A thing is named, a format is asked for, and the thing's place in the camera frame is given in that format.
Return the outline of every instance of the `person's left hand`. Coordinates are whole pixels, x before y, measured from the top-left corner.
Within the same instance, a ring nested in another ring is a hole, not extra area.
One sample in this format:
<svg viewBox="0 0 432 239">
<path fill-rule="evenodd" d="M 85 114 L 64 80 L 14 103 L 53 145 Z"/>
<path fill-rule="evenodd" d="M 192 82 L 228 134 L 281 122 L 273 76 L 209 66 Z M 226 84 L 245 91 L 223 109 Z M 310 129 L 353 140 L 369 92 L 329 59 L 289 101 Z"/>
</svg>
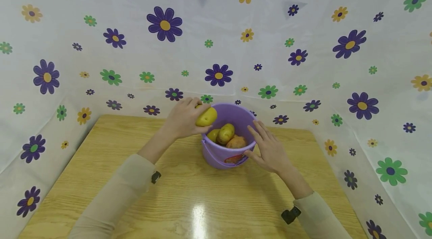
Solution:
<svg viewBox="0 0 432 239">
<path fill-rule="evenodd" d="M 165 135 L 173 137 L 173 139 L 206 133 L 212 126 L 199 127 L 195 125 L 195 122 L 208 108 L 210 108 L 210 105 L 202 105 L 202 102 L 197 97 L 182 99 L 171 110 L 161 131 Z"/>
</svg>

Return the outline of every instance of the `floral backdrop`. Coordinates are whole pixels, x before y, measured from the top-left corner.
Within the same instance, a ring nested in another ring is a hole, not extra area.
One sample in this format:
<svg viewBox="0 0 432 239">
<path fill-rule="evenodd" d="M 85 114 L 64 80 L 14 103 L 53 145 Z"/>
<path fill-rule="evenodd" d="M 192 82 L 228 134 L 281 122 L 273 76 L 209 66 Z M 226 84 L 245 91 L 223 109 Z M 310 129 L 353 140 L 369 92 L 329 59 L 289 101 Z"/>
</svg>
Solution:
<svg viewBox="0 0 432 239">
<path fill-rule="evenodd" d="M 100 114 L 164 118 L 199 97 L 312 131 L 370 238 L 430 238 L 431 13 L 432 0 L 3 0 L 3 236 Z"/>
</svg>

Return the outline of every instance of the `wooden table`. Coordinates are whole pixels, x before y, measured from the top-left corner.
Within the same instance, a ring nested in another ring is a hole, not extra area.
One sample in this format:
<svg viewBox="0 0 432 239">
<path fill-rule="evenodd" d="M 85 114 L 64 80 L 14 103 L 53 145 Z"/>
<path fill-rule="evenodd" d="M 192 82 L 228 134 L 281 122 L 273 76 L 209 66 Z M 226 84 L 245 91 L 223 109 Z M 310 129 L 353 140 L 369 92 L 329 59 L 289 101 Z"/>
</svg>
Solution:
<svg viewBox="0 0 432 239">
<path fill-rule="evenodd" d="M 20 238 L 66 238 L 113 172 L 136 153 L 164 120 L 104 115 L 99 118 Z M 366 238 L 333 172 L 309 131 L 271 128 L 315 191 L 353 238 Z M 157 163 L 161 179 L 122 217 L 115 238 L 307 238 L 284 183 L 252 160 L 229 170 L 209 166 L 201 136 L 178 140 Z"/>
</svg>

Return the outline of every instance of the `sticker on bucket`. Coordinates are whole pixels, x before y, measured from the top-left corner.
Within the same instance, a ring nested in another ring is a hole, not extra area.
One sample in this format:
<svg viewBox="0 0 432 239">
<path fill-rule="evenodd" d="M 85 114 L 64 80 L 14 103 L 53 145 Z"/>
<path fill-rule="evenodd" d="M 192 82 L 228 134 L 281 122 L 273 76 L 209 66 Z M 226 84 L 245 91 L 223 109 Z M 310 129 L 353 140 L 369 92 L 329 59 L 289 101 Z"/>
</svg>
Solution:
<svg viewBox="0 0 432 239">
<path fill-rule="evenodd" d="M 237 156 L 233 156 L 233 157 L 228 157 L 224 160 L 224 162 L 230 163 L 230 164 L 239 164 L 245 158 L 246 158 L 246 156 L 244 154 L 241 154 L 241 155 L 237 155 Z"/>
</svg>

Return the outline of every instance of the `beige sleeve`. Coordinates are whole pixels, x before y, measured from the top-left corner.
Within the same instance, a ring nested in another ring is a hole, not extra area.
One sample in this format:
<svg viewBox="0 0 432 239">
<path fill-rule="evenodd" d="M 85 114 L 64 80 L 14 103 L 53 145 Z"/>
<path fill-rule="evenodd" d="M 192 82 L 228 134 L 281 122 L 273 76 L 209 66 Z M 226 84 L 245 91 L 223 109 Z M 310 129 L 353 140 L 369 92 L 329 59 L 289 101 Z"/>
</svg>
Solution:
<svg viewBox="0 0 432 239">
<path fill-rule="evenodd" d="M 70 239 L 111 238 L 125 211 L 147 192 L 155 166 L 134 154 L 117 169 L 72 228 Z"/>
<path fill-rule="evenodd" d="M 294 200 L 294 205 L 301 211 L 298 220 L 310 239 L 351 238 L 318 193 Z"/>
</svg>

